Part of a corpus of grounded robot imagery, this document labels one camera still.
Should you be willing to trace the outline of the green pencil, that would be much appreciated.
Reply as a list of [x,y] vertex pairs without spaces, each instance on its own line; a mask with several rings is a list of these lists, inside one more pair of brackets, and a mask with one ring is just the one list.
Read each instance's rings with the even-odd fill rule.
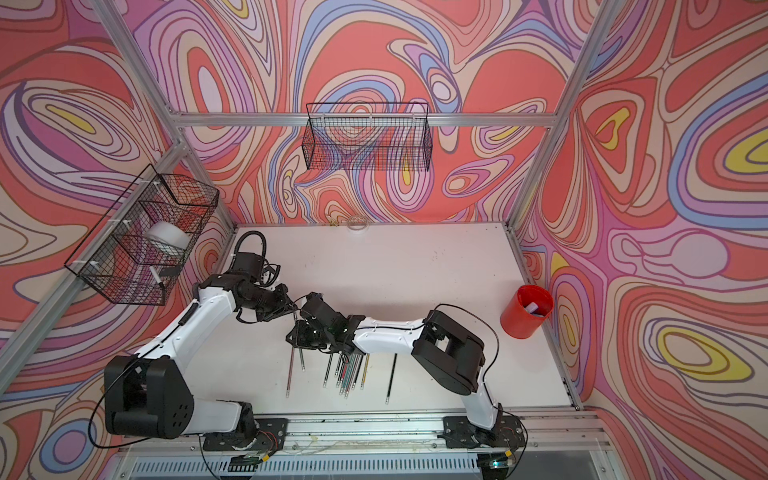
[[323,388],[327,388],[327,384],[331,374],[331,368],[333,366],[334,354],[331,353],[327,356],[326,368],[323,377]]

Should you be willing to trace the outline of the red pencil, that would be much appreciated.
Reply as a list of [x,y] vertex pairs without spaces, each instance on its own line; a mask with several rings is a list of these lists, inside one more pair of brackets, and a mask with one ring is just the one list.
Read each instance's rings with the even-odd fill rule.
[[286,390],[285,390],[285,397],[286,398],[290,398],[290,394],[291,394],[291,386],[292,386],[292,378],[293,378],[295,357],[296,357],[296,348],[292,347],[291,351],[290,351],[289,364],[288,364],[288,373],[287,373],[287,379],[286,379]]

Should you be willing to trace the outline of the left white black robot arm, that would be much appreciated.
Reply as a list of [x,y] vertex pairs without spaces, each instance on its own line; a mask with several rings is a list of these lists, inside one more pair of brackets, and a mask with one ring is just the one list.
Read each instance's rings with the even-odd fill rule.
[[258,427],[248,402],[194,397],[185,372],[208,337],[226,319],[245,325],[266,323],[295,309],[281,268],[267,252],[249,252],[243,243],[260,231],[248,231],[235,243],[229,268],[209,276],[196,297],[157,337],[130,356],[113,358],[104,369],[104,423],[111,435],[139,443],[187,435],[225,435],[241,444],[253,441]]

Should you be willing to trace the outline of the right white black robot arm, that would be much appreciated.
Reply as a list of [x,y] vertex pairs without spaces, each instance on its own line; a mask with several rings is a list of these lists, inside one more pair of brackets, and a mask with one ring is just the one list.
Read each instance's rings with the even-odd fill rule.
[[286,335],[292,347],[336,355],[337,379],[346,392],[363,380],[372,354],[410,357],[444,390],[460,397],[463,416],[443,418],[439,435],[450,449],[504,447],[508,455],[527,446],[528,432],[516,415],[494,401],[485,380],[495,365],[485,357],[484,341],[441,309],[422,319],[382,321],[362,315],[344,316],[312,292],[294,308],[294,326]]

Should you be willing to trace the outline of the bundle of coloured pencils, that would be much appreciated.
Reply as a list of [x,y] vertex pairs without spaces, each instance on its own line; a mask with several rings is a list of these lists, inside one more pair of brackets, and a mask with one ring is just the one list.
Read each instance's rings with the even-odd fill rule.
[[359,372],[362,367],[364,355],[361,353],[341,354],[340,366],[337,373],[338,393],[344,398],[348,398],[359,378]]

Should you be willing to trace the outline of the black pencil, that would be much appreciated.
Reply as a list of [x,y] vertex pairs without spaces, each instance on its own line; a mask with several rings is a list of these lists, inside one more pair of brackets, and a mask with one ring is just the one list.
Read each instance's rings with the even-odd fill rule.
[[389,378],[388,378],[388,384],[387,384],[387,390],[386,390],[386,396],[385,396],[385,405],[388,405],[390,403],[390,400],[391,400],[392,389],[393,389],[393,384],[394,384],[394,377],[395,377],[396,368],[397,368],[397,361],[398,361],[398,354],[394,354],[393,355],[393,360],[392,360],[392,365],[391,365],[391,368],[390,368],[390,375],[389,375]]

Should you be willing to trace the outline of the white marker in basket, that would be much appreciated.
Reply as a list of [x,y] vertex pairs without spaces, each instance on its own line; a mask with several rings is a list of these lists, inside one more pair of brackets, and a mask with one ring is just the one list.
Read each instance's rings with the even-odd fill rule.
[[150,266],[149,270],[154,284],[161,291],[165,291],[167,289],[167,281],[169,280],[169,277],[165,274],[165,270],[156,268],[155,266]]

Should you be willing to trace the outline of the white tape roll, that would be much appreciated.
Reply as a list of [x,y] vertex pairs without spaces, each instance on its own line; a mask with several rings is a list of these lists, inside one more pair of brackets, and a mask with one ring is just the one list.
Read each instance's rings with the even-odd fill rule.
[[187,233],[166,221],[155,223],[144,237],[158,250],[174,256],[183,254],[191,241]]

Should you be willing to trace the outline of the red plastic cup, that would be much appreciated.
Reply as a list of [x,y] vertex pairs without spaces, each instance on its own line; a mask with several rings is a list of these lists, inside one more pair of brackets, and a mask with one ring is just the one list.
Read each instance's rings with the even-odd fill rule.
[[553,309],[554,300],[548,290],[537,285],[522,285],[501,314],[500,323],[509,336],[527,339],[550,317]]

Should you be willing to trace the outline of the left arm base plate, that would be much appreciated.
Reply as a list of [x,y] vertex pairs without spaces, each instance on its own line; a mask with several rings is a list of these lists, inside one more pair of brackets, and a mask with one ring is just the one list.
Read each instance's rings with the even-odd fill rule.
[[269,453],[283,449],[289,420],[282,417],[256,418],[233,432],[209,433],[203,437],[205,452]]

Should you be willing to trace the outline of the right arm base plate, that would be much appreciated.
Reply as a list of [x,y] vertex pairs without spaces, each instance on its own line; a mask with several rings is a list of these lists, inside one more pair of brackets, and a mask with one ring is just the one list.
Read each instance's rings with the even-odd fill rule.
[[438,435],[449,449],[481,447],[506,448],[516,451],[527,443],[524,425],[517,416],[503,414],[490,429],[470,423],[465,416],[446,416]]

